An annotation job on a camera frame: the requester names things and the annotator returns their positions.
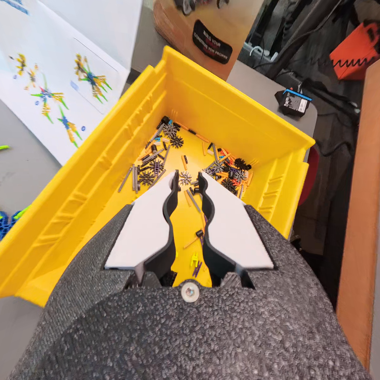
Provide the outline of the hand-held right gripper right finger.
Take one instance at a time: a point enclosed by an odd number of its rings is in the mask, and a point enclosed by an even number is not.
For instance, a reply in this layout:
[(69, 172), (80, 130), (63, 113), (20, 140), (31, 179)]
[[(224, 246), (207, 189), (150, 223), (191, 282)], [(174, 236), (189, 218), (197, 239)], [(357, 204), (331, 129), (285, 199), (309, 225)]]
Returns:
[(273, 270), (274, 263), (247, 205), (206, 172), (198, 173), (198, 187), (207, 219), (202, 254), (213, 284), (235, 275), (242, 287), (254, 287), (249, 272)]

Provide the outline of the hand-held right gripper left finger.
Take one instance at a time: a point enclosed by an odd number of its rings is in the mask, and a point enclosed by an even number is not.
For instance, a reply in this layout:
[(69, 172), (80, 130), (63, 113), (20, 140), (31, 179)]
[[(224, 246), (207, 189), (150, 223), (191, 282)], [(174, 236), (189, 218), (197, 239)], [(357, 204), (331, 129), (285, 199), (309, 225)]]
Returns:
[(105, 261), (105, 270), (132, 271), (139, 284), (147, 273), (161, 280), (176, 258), (171, 215), (178, 205), (179, 171), (160, 179), (131, 205)]

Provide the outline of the pile of black orange pieces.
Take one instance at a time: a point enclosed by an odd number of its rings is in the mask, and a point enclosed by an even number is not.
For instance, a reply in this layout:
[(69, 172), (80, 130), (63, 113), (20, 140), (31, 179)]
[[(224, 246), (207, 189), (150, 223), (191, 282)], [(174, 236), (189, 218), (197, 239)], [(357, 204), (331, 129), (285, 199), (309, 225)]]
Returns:
[(138, 194), (178, 170), (178, 207), (173, 228), (174, 237), (179, 240), (172, 271), (178, 275), (177, 282), (193, 278), (204, 286), (211, 286), (201, 252), (207, 217), (202, 212), (198, 173), (204, 171), (235, 196), (241, 197), (252, 180), (252, 166), (226, 149), (216, 148), (214, 143), (168, 116), (161, 119), (156, 130), (128, 170), (118, 192), (128, 178), (131, 178), (132, 191)]

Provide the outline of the yellow plastic bin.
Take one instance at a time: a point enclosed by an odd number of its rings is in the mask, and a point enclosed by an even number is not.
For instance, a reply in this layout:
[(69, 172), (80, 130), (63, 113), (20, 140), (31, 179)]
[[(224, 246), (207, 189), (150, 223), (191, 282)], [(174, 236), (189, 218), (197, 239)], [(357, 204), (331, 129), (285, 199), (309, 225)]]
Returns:
[(165, 47), (1, 242), (1, 297), (44, 307), (81, 248), (144, 192), (131, 178), (161, 117), (252, 165), (242, 198), (288, 238), (315, 141), (201, 66)]

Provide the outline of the dark red rounded object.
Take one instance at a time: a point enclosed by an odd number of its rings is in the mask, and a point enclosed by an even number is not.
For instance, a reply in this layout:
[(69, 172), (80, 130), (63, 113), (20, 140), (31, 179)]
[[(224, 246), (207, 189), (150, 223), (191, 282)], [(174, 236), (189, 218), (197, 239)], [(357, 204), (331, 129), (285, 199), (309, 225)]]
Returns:
[(313, 146), (310, 148), (307, 164), (308, 170), (306, 173), (305, 181), (303, 184), (302, 192), (300, 195), (300, 199), (298, 202), (298, 206), (301, 206), (305, 203), (307, 198), (309, 197), (312, 188), (314, 187), (314, 183), (316, 180), (316, 175), (318, 171), (320, 156), (318, 150)]

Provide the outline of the wood-edged side table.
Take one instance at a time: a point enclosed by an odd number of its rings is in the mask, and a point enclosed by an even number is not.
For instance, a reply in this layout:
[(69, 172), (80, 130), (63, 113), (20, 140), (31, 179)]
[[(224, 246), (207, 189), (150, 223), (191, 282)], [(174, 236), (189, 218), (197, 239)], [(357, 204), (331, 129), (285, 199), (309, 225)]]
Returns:
[(366, 71), (353, 165), (336, 314), (354, 353), (370, 369), (379, 248), (380, 63)]

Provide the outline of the blue green yellow assembly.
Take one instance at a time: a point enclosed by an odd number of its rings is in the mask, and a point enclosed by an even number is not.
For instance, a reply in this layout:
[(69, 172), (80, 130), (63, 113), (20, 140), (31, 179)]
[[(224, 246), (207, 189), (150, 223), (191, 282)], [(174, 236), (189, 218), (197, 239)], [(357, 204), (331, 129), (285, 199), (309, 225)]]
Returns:
[(17, 211), (12, 216), (8, 216), (6, 212), (0, 212), (0, 240), (3, 240), (15, 223), (26, 213), (30, 205), (21, 211)]

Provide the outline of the black battery blue stripe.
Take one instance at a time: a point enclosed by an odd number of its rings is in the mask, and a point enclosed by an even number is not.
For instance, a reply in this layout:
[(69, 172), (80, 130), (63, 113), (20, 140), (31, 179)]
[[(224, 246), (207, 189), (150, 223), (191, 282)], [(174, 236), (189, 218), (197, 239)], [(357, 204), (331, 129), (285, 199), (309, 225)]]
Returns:
[(279, 111), (285, 116), (303, 117), (312, 99), (292, 89), (285, 89), (274, 94)]

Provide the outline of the white building instruction sheet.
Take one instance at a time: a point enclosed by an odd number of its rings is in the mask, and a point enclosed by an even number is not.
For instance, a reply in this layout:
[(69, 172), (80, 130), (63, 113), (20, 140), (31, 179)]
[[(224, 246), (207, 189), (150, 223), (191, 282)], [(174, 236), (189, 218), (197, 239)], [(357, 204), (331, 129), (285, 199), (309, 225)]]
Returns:
[(1, 100), (64, 165), (122, 95), (143, 1), (1, 1)]

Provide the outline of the black metal bar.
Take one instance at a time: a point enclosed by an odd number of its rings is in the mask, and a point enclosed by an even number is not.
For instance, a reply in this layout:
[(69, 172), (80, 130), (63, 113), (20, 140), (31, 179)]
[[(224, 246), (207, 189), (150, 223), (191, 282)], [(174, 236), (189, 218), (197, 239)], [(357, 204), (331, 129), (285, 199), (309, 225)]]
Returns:
[(317, 30), (322, 21), (330, 15), (339, 4), (339, 0), (318, 0), (293, 33), (285, 47), (280, 51), (276, 61), (270, 66), (266, 75), (269, 79), (275, 77), (284, 69), (306, 41), (307, 37)]

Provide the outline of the brown cardboard toy box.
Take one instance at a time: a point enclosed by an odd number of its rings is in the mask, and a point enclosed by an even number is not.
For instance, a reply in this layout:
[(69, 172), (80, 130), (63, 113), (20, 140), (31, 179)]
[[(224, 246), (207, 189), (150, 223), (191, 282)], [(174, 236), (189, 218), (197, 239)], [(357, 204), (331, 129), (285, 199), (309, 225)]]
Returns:
[(263, 3), (158, 0), (155, 29), (181, 54), (226, 81)]

